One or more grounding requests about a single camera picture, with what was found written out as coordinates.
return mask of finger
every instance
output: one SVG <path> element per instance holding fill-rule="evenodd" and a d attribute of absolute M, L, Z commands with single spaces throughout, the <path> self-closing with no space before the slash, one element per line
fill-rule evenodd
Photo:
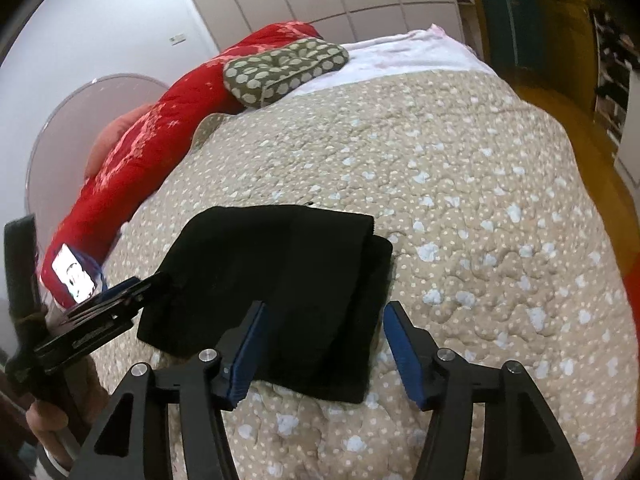
<path fill-rule="evenodd" d="M 86 382 L 89 389 L 101 387 L 98 370 L 95 368 L 95 361 L 90 357 L 86 358 Z"/>
<path fill-rule="evenodd" d="M 70 469 L 73 461 L 55 434 L 55 431 L 66 428 L 66 414 L 53 404 L 36 400 L 27 410 L 26 419 L 31 432 L 45 449 L 62 467 Z"/>
<path fill-rule="evenodd" d="M 93 424 L 108 402 L 107 390 L 101 386 L 90 388 L 84 396 L 84 402 L 80 408 L 82 418 L 89 424 Z"/>

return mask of black cloth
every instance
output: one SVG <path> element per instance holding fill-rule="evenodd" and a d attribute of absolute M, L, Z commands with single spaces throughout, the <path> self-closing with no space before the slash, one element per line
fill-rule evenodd
<path fill-rule="evenodd" d="M 256 378 L 362 402 L 392 252 L 373 226 L 371 216 L 297 205 L 210 208 L 162 261 L 179 293 L 143 310 L 138 338 L 188 358 L 265 301 L 271 329 Z"/>

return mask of beige quilted blanket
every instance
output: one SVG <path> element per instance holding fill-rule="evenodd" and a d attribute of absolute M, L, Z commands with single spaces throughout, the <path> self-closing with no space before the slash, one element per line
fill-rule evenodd
<path fill-rule="evenodd" d="M 469 361 L 521 361 L 584 477 L 616 475 L 634 445 L 638 345 L 609 238 L 549 115 L 494 76 L 423 72 L 213 116 L 195 143 L 130 222 L 110 283 L 153 273 L 189 218 L 213 205 L 313 201 L 373 215 L 394 245 L 390 297 L 414 324 Z M 254 383 L 225 415 L 239 477 L 409 480 L 430 414 L 406 398 L 377 341 L 363 404 Z M 133 330 L 95 359 L 110 390 L 135 362 L 169 363 Z M 481 443 L 478 406 L 468 479 Z"/>

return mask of white wall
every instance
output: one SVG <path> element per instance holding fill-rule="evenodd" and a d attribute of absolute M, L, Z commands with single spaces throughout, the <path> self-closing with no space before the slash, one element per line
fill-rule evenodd
<path fill-rule="evenodd" d="M 187 40 L 171 46 L 169 38 L 180 33 Z M 34 140 L 65 97 L 114 73 L 139 73 L 169 85 L 217 52 L 191 0 L 44 1 L 0 66 L 0 227 L 25 214 Z M 1 247 L 0 300 L 6 298 Z M 0 346 L 11 346 L 3 339 L 5 330 Z"/>

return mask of black gripper frame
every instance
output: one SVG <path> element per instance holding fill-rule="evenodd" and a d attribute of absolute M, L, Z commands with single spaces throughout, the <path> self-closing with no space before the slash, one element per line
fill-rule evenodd
<path fill-rule="evenodd" d="M 479 480 L 582 480 L 560 425 L 524 366 L 468 363 L 438 348 L 402 305 L 385 307 L 384 330 L 405 390 L 433 410 L 414 480 L 462 480 L 474 403 L 484 403 Z"/>
<path fill-rule="evenodd" d="M 68 428 L 79 444 L 89 433 L 68 387 L 65 371 L 84 356 L 133 327 L 140 308 L 169 301 L 171 280 L 156 273 L 143 280 L 129 278 L 66 312 L 65 322 L 51 335 L 38 288 L 36 224 L 33 215 L 4 227 L 4 268 L 9 313 L 18 348 L 5 373 L 19 394 L 29 392 L 61 408 Z"/>
<path fill-rule="evenodd" d="M 255 301 L 216 349 L 183 365 L 133 365 L 94 423 L 70 480 L 172 480 L 167 409 L 180 405 L 190 480 L 238 480 L 220 410 L 246 396 L 266 342 L 265 305 Z"/>

